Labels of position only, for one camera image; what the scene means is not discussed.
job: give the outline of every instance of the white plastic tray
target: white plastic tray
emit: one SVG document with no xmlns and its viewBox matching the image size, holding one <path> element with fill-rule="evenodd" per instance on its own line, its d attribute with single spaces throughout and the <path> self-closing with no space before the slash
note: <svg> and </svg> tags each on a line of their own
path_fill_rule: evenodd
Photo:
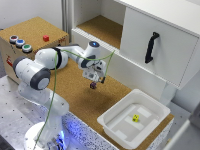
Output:
<svg viewBox="0 0 200 150">
<path fill-rule="evenodd" d="M 97 120 L 105 133 L 126 149 L 137 148 L 170 113 L 170 109 L 136 89 Z M 133 115 L 139 121 L 133 122 Z"/>
</svg>

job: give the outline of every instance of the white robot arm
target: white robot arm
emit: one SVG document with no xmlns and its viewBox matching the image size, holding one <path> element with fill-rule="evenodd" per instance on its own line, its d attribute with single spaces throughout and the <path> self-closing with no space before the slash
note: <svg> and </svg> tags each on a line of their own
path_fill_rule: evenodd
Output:
<svg viewBox="0 0 200 150">
<path fill-rule="evenodd" d="M 86 50 L 83 50 L 77 44 L 73 44 L 64 47 L 42 49 L 37 52 L 34 61 L 26 57 L 17 58 L 13 63 L 13 69 L 16 76 L 22 81 L 18 87 L 19 94 L 28 101 L 49 108 L 53 91 L 46 87 L 50 82 L 50 70 L 55 69 L 56 52 L 56 69 L 64 68 L 68 63 L 68 57 L 70 57 L 78 64 L 79 68 L 83 70 L 83 77 L 93 81 L 90 87 L 95 88 L 96 82 L 104 82 L 106 72 L 106 63 L 103 60 L 98 60 L 100 56 L 99 46 L 100 45 L 97 42 L 91 41 L 88 43 Z M 44 126 L 36 150 L 55 149 L 55 141 L 62 131 L 61 116 L 66 114 L 68 111 L 69 104 L 66 100 L 55 94 L 49 119 Z M 39 133 L 40 132 L 38 131 L 34 139 L 28 142 L 29 149 L 31 147 L 30 145 L 33 146 L 35 144 L 35 140 L 39 136 Z M 66 149 L 66 146 L 63 145 L 65 144 L 61 144 L 59 149 Z"/>
</svg>

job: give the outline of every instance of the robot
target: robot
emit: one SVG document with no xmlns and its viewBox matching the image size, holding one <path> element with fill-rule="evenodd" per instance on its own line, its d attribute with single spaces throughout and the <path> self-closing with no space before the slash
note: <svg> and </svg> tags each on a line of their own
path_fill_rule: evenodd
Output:
<svg viewBox="0 0 200 150">
<path fill-rule="evenodd" d="M 69 104 L 46 88 L 50 82 L 50 70 L 55 69 L 55 54 L 57 52 L 56 69 L 64 68 L 70 57 L 78 64 L 79 69 L 83 70 L 83 77 L 93 81 L 90 87 L 95 88 L 97 82 L 104 83 L 106 72 L 106 63 L 98 60 L 99 47 L 97 42 L 91 41 L 86 50 L 78 44 L 47 48 L 39 50 L 34 61 L 26 57 L 19 57 L 14 61 L 14 72 L 21 80 L 18 92 L 22 97 L 32 103 L 50 108 L 54 96 L 46 124 L 38 123 L 27 131 L 24 138 L 25 150 L 66 150 L 67 141 L 64 138 L 62 116 L 68 113 Z"/>
</svg>

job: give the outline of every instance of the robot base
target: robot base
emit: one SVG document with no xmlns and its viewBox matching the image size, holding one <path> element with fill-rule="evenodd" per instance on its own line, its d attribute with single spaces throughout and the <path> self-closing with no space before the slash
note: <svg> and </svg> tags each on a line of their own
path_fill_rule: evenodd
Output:
<svg viewBox="0 0 200 150">
<path fill-rule="evenodd" d="M 36 145 L 35 149 L 35 140 L 34 137 L 37 135 L 37 133 L 40 131 L 42 126 L 44 125 L 44 122 L 40 122 L 38 124 L 35 124 L 32 126 L 25 134 L 24 138 L 24 150 L 49 150 L 48 147 L 41 148 L 38 145 Z"/>
</svg>

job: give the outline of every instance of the wooden shelf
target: wooden shelf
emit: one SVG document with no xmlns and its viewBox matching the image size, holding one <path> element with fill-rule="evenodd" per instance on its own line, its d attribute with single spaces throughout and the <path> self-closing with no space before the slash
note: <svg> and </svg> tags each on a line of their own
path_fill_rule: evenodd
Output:
<svg viewBox="0 0 200 150">
<path fill-rule="evenodd" d="M 120 49 L 123 26 L 103 16 L 97 16 L 77 26 L 83 31 Z"/>
</svg>

